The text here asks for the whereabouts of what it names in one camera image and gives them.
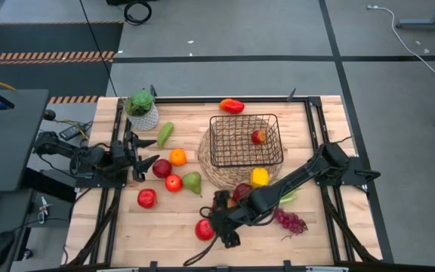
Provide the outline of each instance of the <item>striped tape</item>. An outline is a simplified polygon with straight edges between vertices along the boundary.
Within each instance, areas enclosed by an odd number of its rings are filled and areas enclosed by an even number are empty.
[[[11,26],[11,25],[51,25],[51,24],[86,24],[87,22],[16,22],[16,23],[9,23],[9,22],[1,22],[0,26]],[[124,21],[93,21],[90,22],[92,24],[96,23],[124,23]]]
[[[106,62],[113,62],[113,59],[103,59]],[[43,63],[89,63],[102,61],[100,58],[75,59],[75,60],[7,60],[0,61],[0,64],[43,64]]]
[[[72,51],[72,52],[14,52],[0,53],[0,64],[31,63],[75,63],[75,62],[113,62],[114,51]]]
[[[50,98],[50,104],[96,103],[100,97],[103,97],[103,95],[52,97]]]

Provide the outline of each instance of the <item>black floor mat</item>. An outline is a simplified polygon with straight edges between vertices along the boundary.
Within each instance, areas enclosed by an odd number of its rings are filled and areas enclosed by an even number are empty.
[[[104,96],[108,75],[101,62],[8,64],[0,65],[0,82],[16,89],[48,89],[52,97]]]
[[[91,24],[102,51],[119,49],[122,27],[122,23]],[[86,23],[0,25],[0,53],[96,50]]]
[[[108,60],[119,49],[123,24],[91,26]],[[78,97],[83,97],[80,102],[93,102],[93,97],[106,94],[108,83],[97,53],[86,23],[1,24],[0,82],[19,89],[48,89],[50,96],[62,97],[52,99],[60,103],[76,102]]]

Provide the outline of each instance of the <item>purple grapes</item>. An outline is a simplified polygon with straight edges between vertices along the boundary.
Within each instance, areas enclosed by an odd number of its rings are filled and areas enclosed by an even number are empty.
[[[276,220],[284,229],[291,231],[292,234],[300,234],[308,229],[305,221],[299,218],[297,214],[284,212],[281,208],[276,210]]]

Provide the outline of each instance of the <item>white cable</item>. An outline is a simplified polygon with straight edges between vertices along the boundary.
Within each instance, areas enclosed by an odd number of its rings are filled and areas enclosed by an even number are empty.
[[[396,27],[394,26],[394,22],[396,20],[396,16],[395,14],[388,8],[382,8],[376,5],[367,5],[367,9],[375,9],[375,10],[383,10],[383,11],[387,11],[388,13],[390,13],[392,15],[392,31],[393,33],[396,35],[396,37],[399,39],[400,43],[404,46],[404,48],[410,53],[413,54],[414,56],[416,56],[419,60],[421,60],[426,66],[427,68],[429,68],[431,71],[433,71],[435,73],[435,69],[433,67],[431,67],[424,59],[422,59],[421,56],[419,56],[418,54],[414,53],[412,50],[410,50],[407,45],[404,43],[404,41],[400,38],[399,34],[396,31]]]

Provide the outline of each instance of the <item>wooden tabletop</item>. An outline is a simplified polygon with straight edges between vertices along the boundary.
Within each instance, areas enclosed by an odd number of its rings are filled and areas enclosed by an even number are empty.
[[[339,141],[350,135],[347,117],[340,96],[322,96],[326,125],[330,141]],[[110,141],[116,113],[116,98],[101,98],[97,104],[90,143]],[[202,172],[197,160],[197,150],[201,137],[207,131],[209,119],[222,115],[216,103],[202,104],[158,104],[160,122],[152,131],[136,131],[139,138],[156,139],[159,129],[167,122],[174,123],[174,132],[159,149],[156,144],[139,149],[146,158],[159,154],[168,158],[170,150],[183,148],[188,163],[174,167],[173,173],[185,175],[188,172]],[[247,103],[243,114],[274,113],[279,119],[284,162],[279,178],[303,165],[312,155],[313,149],[303,103]],[[318,117],[314,112],[316,127]],[[355,154],[353,142],[345,141],[342,148],[349,155]],[[202,198],[188,190],[170,193],[165,189],[164,181],[150,173],[143,183],[132,181],[128,176],[128,186],[122,191],[119,207],[119,219],[112,267],[149,267],[151,261],[158,266],[180,267],[183,262],[208,246],[195,238],[194,226],[200,219],[199,209],[210,206],[217,188],[205,179],[202,180]],[[137,204],[139,190],[152,188],[157,192],[158,205],[154,209],[142,209]],[[342,187],[342,197],[350,229],[362,244],[376,258],[381,257],[369,203],[364,192],[355,187]],[[66,248],[69,259],[87,242],[95,228],[100,189],[93,189],[76,204],[72,223],[69,228]],[[218,242],[214,248],[196,266],[271,266],[282,265],[290,260],[293,265],[333,264],[330,242],[325,223],[324,209],[319,188],[313,180],[308,181],[297,193],[297,199],[286,203],[286,212],[295,212],[307,222],[308,231],[292,239],[282,238],[288,235],[281,225],[273,222],[266,227],[240,227],[238,234],[241,246],[225,249]],[[338,227],[338,245],[341,258],[345,259],[344,243]],[[100,243],[99,261],[103,261],[106,234]]]

